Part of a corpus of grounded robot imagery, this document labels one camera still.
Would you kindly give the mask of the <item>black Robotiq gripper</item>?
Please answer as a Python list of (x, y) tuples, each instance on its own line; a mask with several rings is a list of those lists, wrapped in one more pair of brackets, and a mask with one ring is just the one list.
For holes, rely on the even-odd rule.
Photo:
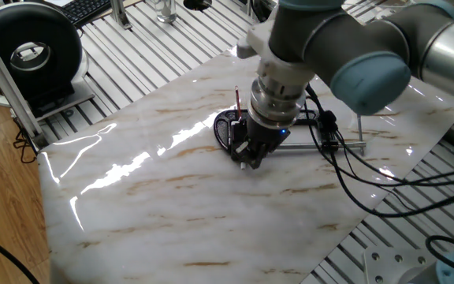
[(264, 158), (274, 152), (290, 133), (288, 129), (269, 129), (248, 117), (247, 138), (233, 142), (232, 160), (250, 161), (251, 168), (256, 170)]

